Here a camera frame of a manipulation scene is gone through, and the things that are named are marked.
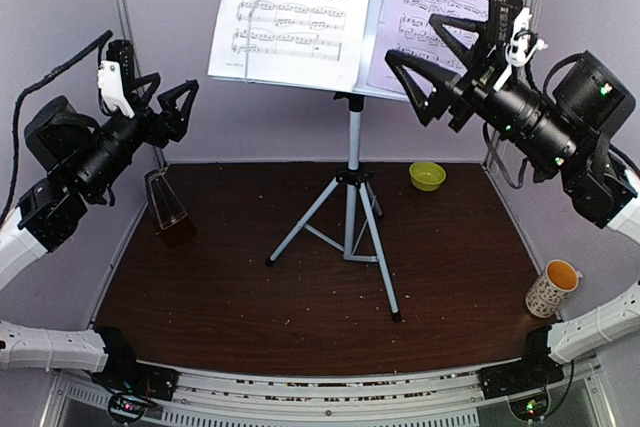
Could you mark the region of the brown wooden metronome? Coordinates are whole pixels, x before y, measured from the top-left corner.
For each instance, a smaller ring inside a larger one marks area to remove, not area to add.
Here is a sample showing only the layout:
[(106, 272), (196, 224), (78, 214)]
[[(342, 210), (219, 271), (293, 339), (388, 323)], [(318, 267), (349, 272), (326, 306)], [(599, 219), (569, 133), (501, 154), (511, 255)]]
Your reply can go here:
[(145, 175), (145, 190), (148, 212), (163, 244), (176, 249), (189, 242), (196, 228), (166, 176), (156, 169), (149, 171)]

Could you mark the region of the white sheet music page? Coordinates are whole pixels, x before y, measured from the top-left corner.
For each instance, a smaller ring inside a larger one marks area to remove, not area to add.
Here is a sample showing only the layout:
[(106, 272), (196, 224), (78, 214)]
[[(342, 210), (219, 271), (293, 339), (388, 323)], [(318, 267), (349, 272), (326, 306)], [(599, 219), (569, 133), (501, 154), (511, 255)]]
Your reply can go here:
[(369, 0), (221, 0), (208, 74), (350, 92)]

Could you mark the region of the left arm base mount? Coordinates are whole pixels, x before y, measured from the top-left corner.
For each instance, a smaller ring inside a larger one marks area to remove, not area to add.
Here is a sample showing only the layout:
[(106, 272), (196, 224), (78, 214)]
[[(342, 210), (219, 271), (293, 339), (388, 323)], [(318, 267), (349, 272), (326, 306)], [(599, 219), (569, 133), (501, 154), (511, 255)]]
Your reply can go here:
[(179, 372), (175, 369), (137, 363), (124, 373), (91, 373), (91, 381), (108, 393), (106, 412), (117, 424), (129, 426), (146, 414), (162, 410), (160, 401), (173, 399)]

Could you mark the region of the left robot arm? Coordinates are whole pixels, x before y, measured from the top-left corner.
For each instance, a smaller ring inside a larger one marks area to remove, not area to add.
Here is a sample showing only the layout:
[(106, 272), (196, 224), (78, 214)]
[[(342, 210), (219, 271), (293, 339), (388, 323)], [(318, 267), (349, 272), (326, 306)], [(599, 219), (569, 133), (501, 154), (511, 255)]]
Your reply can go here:
[[(164, 147), (186, 134), (199, 84), (187, 80), (163, 93), (157, 74), (135, 79), (133, 114), (114, 113), (104, 124), (76, 111), (60, 95), (25, 128), (25, 141), (46, 175), (18, 200), (1, 226), (1, 284), (72, 237), (91, 205), (115, 203), (113, 184), (147, 143)], [(83, 370), (106, 374), (123, 391), (144, 380), (142, 366), (117, 328), (81, 331), (1, 324), (1, 367)]]

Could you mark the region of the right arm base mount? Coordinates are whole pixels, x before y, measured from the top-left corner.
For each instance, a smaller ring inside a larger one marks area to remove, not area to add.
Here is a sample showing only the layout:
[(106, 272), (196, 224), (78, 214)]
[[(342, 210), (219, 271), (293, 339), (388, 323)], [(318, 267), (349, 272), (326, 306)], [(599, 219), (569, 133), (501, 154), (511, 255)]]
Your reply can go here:
[(506, 400), (511, 414), (528, 423), (541, 421), (551, 412), (549, 387), (563, 379), (562, 367), (534, 366), (522, 361), (478, 371), (484, 398)]

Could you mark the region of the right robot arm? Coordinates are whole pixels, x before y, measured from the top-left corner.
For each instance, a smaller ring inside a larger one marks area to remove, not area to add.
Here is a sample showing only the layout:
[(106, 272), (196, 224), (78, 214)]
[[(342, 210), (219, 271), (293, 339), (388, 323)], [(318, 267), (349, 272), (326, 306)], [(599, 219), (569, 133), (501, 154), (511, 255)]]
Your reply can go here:
[(639, 168), (611, 140), (636, 101), (594, 54), (579, 52), (553, 69), (568, 70), (553, 90), (517, 79), (546, 45), (522, 16), (478, 21), (433, 14), (429, 23), (466, 72), (390, 49), (385, 61), (422, 125), (451, 114), (459, 131), (472, 115), (524, 155), (534, 180), (559, 175), (575, 211), (600, 229), (639, 239)]

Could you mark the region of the white perforated music stand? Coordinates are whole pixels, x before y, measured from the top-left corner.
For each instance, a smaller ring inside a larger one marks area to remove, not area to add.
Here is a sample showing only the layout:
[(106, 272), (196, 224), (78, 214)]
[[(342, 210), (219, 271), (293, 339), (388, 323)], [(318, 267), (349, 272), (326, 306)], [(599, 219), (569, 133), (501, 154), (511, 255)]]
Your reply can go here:
[[(372, 174), (365, 169), (360, 159), (361, 124), (366, 99), (387, 98), (394, 100), (397, 97), (394, 93), (372, 88), (366, 84), (375, 43), (376, 21), (381, 4), (382, 0), (369, 0), (360, 69), (353, 90), (350, 92), (323, 90), (332, 93), (334, 100), (345, 101), (348, 108), (346, 162), (336, 171), (322, 193), (270, 253), (265, 263), (268, 266), (273, 265), (298, 234), (307, 231), (338, 250), (342, 258), (348, 262), (377, 265), (384, 284), (383, 291), (387, 296), (391, 318), (395, 322), (400, 322), (402, 314), (377, 226), (378, 220), (382, 219), (384, 214), (371, 187)], [(244, 84), (295, 87), (212, 78)]]

